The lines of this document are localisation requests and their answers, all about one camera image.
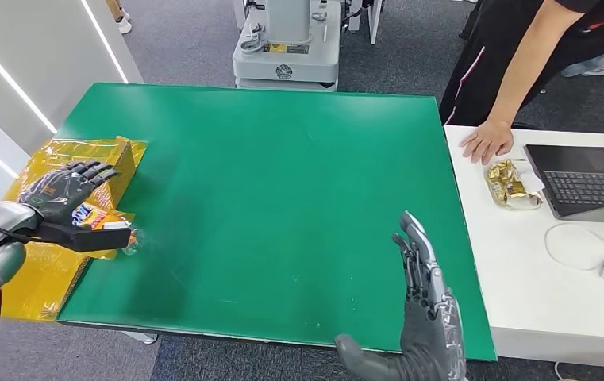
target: laptop keyboard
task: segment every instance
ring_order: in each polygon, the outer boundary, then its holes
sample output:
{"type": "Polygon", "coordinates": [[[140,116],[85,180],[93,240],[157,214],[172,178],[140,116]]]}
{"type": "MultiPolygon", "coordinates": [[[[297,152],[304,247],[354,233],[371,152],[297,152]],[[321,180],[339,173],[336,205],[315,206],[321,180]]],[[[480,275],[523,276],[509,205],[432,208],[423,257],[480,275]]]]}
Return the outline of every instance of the laptop keyboard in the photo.
{"type": "Polygon", "coordinates": [[[604,206],[604,173],[544,171],[544,175],[557,202],[604,206]]]}

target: person's arm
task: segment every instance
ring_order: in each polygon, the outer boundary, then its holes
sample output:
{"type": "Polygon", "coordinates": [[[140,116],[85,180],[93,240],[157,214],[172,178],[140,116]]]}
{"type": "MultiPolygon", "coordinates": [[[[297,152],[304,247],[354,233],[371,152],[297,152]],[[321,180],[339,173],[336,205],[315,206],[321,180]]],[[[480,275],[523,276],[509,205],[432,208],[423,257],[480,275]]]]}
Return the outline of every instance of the person's arm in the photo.
{"type": "Polygon", "coordinates": [[[502,77],[488,119],[460,144],[472,163],[488,164],[493,155],[512,149],[511,127],[519,107],[563,34],[583,15],[555,0],[543,1],[502,77]]]}

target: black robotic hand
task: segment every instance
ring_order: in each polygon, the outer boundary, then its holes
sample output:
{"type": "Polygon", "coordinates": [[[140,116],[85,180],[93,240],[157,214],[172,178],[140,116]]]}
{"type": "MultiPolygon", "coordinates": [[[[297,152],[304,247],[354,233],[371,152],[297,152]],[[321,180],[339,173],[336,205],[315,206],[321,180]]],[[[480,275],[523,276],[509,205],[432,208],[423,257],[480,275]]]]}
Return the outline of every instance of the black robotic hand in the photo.
{"type": "Polygon", "coordinates": [[[366,381],[461,381],[465,355],[460,312],[444,283],[433,247],[420,222],[409,212],[400,221],[407,239],[393,234],[405,272],[405,322],[400,336],[402,354],[380,356],[365,352],[352,337],[335,338],[348,370],[366,381]]]}
{"type": "Polygon", "coordinates": [[[115,175],[112,165],[92,160],[68,164],[36,180],[19,196],[19,202],[42,217],[34,235],[77,252],[126,247],[131,229],[92,231],[90,226],[72,224],[75,208],[115,175]]]}
{"type": "Polygon", "coordinates": [[[70,225],[72,212],[94,189],[117,175],[112,165],[89,161],[73,163],[58,171],[50,171],[19,195],[23,202],[42,216],[46,222],[70,225]]]}

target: green table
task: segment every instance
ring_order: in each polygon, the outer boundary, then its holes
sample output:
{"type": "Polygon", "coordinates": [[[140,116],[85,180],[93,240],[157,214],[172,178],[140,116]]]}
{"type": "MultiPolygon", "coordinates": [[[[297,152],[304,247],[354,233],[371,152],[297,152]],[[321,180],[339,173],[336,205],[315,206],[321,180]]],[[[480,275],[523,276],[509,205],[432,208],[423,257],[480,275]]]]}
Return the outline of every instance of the green table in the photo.
{"type": "Polygon", "coordinates": [[[399,350],[390,235],[407,209],[460,301],[468,357],[495,359],[433,98],[99,83],[58,137],[116,135],[149,141],[118,208],[147,240],[91,261],[59,321],[399,350]]]}

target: logo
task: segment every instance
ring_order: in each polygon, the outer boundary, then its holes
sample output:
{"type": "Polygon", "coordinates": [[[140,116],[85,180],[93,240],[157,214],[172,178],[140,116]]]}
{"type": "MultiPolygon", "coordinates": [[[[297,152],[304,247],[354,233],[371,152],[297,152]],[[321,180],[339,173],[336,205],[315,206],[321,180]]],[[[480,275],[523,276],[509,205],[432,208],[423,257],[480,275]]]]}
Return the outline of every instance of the logo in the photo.
{"type": "Polygon", "coordinates": [[[276,68],[276,76],[280,79],[290,79],[292,78],[292,69],[287,65],[279,65],[276,68]]]}
{"type": "Polygon", "coordinates": [[[82,204],[77,207],[77,209],[72,212],[72,224],[80,226],[84,223],[84,221],[89,217],[89,214],[93,208],[90,208],[86,204],[82,204]]]}

